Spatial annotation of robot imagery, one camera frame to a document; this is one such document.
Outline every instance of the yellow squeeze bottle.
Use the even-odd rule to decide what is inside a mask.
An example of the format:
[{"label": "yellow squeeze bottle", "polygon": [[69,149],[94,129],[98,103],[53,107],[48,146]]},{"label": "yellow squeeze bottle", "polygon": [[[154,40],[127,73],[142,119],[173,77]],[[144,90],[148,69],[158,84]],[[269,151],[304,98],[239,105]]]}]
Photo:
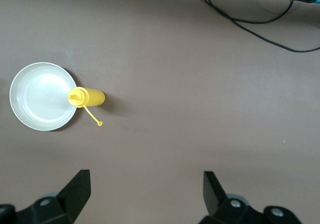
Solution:
[{"label": "yellow squeeze bottle", "polygon": [[105,102],[105,94],[101,90],[75,87],[68,94],[68,101],[76,108],[84,108],[89,115],[96,121],[98,126],[102,126],[103,121],[97,120],[87,107],[100,106]]}]

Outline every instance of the plate rim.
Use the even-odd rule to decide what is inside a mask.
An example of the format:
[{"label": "plate rim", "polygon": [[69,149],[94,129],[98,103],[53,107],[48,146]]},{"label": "plate rim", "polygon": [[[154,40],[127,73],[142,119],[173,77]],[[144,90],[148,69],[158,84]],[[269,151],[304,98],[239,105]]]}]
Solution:
[{"label": "plate rim", "polygon": [[53,130],[59,129],[59,128],[63,127],[64,125],[66,125],[66,124],[72,119],[72,117],[75,115],[77,108],[74,107],[74,111],[73,111],[72,115],[70,115],[70,118],[69,118],[68,120],[66,120],[65,123],[63,123],[63,124],[61,124],[61,125],[59,125],[59,126],[57,126],[57,127],[54,127],[54,128],[39,129],[39,128],[35,128],[35,127],[33,127],[33,126],[30,126],[30,125],[26,124],[24,121],[22,121],[22,120],[20,119],[20,117],[17,115],[17,113],[15,112],[15,109],[14,109],[13,104],[12,104],[12,98],[13,98],[12,88],[13,88],[13,84],[14,84],[16,78],[17,78],[17,77],[20,75],[20,73],[23,72],[25,69],[30,68],[31,66],[40,65],[40,64],[49,64],[50,66],[53,66],[53,67],[59,69],[60,71],[63,71],[64,73],[67,74],[67,76],[70,77],[70,80],[73,82],[74,87],[77,87],[77,84],[76,84],[75,80],[73,79],[73,77],[72,77],[72,76],[70,75],[70,73],[69,73],[67,70],[65,70],[63,67],[61,67],[61,66],[59,66],[59,65],[57,65],[57,64],[51,63],[51,62],[46,62],[46,61],[35,62],[35,63],[32,63],[32,64],[29,64],[29,65],[25,66],[24,68],[22,68],[22,69],[14,76],[14,78],[13,78],[13,80],[12,80],[12,82],[11,82],[11,85],[10,85],[9,101],[10,101],[10,106],[11,106],[11,109],[12,109],[14,115],[15,115],[15,116],[19,119],[19,121],[22,122],[25,126],[31,128],[31,129],[37,130],[37,131],[49,132],[49,131],[53,131]]}]

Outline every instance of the metal screw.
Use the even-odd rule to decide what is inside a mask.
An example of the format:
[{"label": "metal screw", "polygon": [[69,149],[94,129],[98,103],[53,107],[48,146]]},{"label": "metal screw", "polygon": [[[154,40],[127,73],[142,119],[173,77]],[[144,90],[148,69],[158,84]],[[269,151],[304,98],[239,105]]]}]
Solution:
[{"label": "metal screw", "polygon": [[6,211],[5,207],[0,207],[0,215]]},{"label": "metal screw", "polygon": [[272,208],[271,212],[272,212],[273,215],[275,215],[277,217],[283,217],[284,216],[284,213],[278,208]]},{"label": "metal screw", "polygon": [[50,201],[51,201],[50,199],[44,199],[39,203],[39,205],[43,207],[45,205],[48,205]]},{"label": "metal screw", "polygon": [[232,200],[232,201],[230,202],[230,204],[231,204],[231,206],[233,206],[234,208],[239,208],[239,207],[241,207],[240,202],[237,201],[237,200]]}]

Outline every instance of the white plate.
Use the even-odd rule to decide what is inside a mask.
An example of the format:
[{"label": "white plate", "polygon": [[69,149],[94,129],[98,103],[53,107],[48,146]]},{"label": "white plate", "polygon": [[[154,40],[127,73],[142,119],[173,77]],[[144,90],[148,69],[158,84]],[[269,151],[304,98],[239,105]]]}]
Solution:
[{"label": "white plate", "polygon": [[65,125],[76,107],[68,102],[68,93],[76,87],[62,67],[38,62],[23,68],[10,87],[10,104],[16,117],[26,126],[51,131]]}]

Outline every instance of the gray table surface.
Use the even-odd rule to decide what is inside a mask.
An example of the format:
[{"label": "gray table surface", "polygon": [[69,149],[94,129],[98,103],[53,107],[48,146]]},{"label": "gray table surface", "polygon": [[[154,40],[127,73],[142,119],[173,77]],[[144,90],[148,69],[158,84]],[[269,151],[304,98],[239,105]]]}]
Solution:
[{"label": "gray table surface", "polygon": [[[266,20],[286,0],[214,0]],[[319,9],[296,3],[253,30],[296,49],[319,43]],[[292,53],[235,27],[202,0],[0,0],[0,203],[27,207],[90,169],[78,224],[196,224],[203,171],[258,211],[279,205],[319,223],[320,52]],[[104,91],[64,128],[14,115],[23,67],[51,62]]]}]

